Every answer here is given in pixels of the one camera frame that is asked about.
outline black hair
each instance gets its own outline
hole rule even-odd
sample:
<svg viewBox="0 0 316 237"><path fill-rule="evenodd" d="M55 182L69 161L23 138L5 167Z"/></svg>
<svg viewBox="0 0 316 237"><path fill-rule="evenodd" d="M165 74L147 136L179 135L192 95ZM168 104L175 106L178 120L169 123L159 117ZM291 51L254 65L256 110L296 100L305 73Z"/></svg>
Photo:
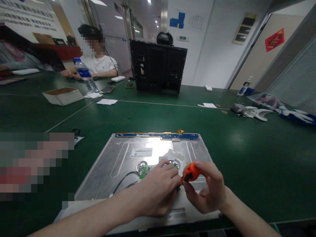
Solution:
<svg viewBox="0 0 316 237"><path fill-rule="evenodd" d="M165 44L173 46L173 37L170 33L160 32L157 35L157 44Z"/></svg>
<svg viewBox="0 0 316 237"><path fill-rule="evenodd" d="M102 32L96 27L82 24L78 28L78 31L83 38L87 38L88 40L98 40L99 42L103 41Z"/></svg>

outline red decoration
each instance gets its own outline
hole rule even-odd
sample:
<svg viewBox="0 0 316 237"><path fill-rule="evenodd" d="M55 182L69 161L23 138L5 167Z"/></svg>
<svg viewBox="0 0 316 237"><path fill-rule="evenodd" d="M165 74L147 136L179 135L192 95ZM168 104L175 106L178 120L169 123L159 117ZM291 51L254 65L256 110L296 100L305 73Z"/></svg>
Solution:
<svg viewBox="0 0 316 237"><path fill-rule="evenodd" d="M266 39L267 52L284 43L284 28Z"/></svg>

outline phone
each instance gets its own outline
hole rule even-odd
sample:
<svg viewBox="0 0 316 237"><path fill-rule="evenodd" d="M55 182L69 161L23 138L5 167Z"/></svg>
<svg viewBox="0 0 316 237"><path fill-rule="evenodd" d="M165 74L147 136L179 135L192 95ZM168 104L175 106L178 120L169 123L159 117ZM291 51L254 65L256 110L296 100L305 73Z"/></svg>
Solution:
<svg viewBox="0 0 316 237"><path fill-rule="evenodd" d="M134 82L126 82L125 88L134 88Z"/></svg>
<svg viewBox="0 0 316 237"><path fill-rule="evenodd" d="M110 94L114 90L114 86L104 87L99 93L100 94Z"/></svg>

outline plastic bottle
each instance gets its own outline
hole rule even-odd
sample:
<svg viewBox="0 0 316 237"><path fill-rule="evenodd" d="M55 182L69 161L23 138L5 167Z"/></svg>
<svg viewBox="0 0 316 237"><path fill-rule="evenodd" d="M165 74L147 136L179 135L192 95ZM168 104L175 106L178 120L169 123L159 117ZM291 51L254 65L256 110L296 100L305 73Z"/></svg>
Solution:
<svg viewBox="0 0 316 237"><path fill-rule="evenodd" d="M96 86L88 67L83 62L81 62L80 58L74 58L74 60L76 62L76 69L85 82L85 85L88 88L89 92L99 92L99 89Z"/></svg>
<svg viewBox="0 0 316 237"><path fill-rule="evenodd" d="M238 91L237 95L244 95L244 93L246 92L246 90L248 89L251 80L253 79L253 76L250 76L248 81L246 81L243 85L243 87L240 89L240 91Z"/></svg>

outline woman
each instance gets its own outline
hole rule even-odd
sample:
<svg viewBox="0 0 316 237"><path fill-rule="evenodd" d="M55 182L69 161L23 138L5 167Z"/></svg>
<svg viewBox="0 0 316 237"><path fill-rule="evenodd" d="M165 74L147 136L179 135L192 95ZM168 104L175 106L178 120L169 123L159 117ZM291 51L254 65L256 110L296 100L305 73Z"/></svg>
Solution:
<svg viewBox="0 0 316 237"><path fill-rule="evenodd" d="M118 64L114 58L105 55L104 41L99 29L83 24L78 28L81 36L93 49L95 55L83 55L81 61L88 67L92 77L116 77ZM76 67L61 72L64 77L80 79Z"/></svg>

